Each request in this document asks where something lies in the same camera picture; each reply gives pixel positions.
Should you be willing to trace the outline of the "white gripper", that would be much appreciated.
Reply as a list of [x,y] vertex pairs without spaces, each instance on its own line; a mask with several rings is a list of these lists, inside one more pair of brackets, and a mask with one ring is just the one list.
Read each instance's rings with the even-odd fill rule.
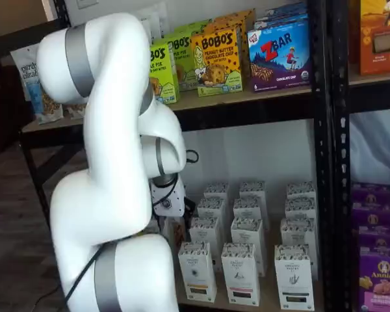
[[182,217],[184,230],[189,230],[196,209],[196,202],[185,197],[182,180],[177,180],[167,187],[158,187],[150,182],[154,213],[157,216]]

